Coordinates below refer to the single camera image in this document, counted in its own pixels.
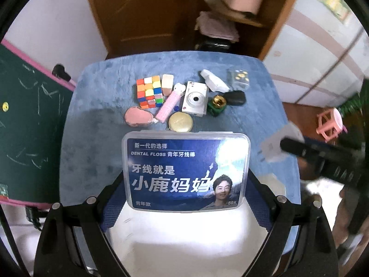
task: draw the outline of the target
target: metal bolt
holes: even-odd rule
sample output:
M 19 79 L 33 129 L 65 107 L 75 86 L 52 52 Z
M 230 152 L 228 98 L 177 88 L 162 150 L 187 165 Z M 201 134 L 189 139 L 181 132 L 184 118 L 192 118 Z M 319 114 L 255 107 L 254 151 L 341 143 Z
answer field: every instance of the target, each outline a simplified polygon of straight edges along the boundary
M 52 206 L 51 206 L 51 208 L 52 209 L 58 209 L 60 207 L 60 203 L 59 202 L 56 202 L 56 203 L 54 203 Z
M 322 207 L 322 202 L 321 202 L 321 201 L 318 201 L 318 200 L 315 200 L 312 204 L 313 204 L 316 208 L 320 208 L 320 207 Z
M 87 198 L 86 202 L 87 202 L 87 204 L 93 204 L 93 203 L 96 202 L 96 198 L 95 197 Z
M 277 201 L 280 202 L 280 203 L 286 203 L 287 202 L 287 198 L 285 196 L 278 196 L 277 197 Z

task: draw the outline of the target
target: clear plastic container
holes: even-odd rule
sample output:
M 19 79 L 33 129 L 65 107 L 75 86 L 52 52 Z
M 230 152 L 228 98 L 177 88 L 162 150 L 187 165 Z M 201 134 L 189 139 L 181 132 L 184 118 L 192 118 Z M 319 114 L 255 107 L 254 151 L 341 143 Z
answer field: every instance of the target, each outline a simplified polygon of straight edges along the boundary
M 233 90 L 246 91 L 250 87 L 250 79 L 247 71 L 242 69 L 229 70 L 229 79 Z
M 249 156 L 250 140 L 240 133 L 129 132 L 122 140 L 127 202 L 160 212 L 234 209 Z

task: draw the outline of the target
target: blue fuzzy tablecloth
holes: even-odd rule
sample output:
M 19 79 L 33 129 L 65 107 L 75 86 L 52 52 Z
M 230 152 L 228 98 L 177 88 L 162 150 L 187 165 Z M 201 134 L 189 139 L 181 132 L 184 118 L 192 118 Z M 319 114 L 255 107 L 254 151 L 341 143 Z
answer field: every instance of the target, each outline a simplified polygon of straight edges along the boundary
M 286 196 L 300 203 L 300 179 L 295 157 L 279 163 L 260 162 L 259 144 L 287 123 L 276 88 L 265 66 L 256 58 L 201 51 L 147 53 L 91 64 L 83 71 L 69 107 L 60 159 L 60 200 L 63 205 L 82 203 L 97 196 L 122 171 L 121 140 L 132 128 L 124 113 L 137 106 L 136 79 L 173 74 L 175 83 L 204 82 L 198 71 L 208 69 L 224 81 L 227 70 L 249 73 L 250 88 L 244 106 L 228 106 L 214 118 L 193 117 L 193 132 L 232 131 L 251 141 L 250 169 L 256 176 L 274 173 L 285 184 Z M 146 129 L 164 130 L 167 124 Z M 293 228 L 285 251 L 293 247 Z

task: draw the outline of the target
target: yellow magnet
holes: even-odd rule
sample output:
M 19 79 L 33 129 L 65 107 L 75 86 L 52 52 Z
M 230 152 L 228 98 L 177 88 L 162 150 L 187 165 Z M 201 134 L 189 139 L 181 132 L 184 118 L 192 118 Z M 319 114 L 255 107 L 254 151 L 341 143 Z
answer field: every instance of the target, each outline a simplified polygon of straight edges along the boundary
M 3 103 L 3 112 L 7 112 L 9 110 L 9 104 L 8 104 L 8 102 L 4 102 Z

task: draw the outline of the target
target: green chalkboard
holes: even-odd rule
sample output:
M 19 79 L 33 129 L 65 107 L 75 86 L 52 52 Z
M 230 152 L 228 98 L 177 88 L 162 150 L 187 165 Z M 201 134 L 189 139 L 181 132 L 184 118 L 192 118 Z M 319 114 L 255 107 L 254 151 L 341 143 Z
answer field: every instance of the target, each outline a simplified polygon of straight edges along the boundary
M 59 200 L 60 147 L 72 93 L 0 45 L 0 185 L 9 199 Z

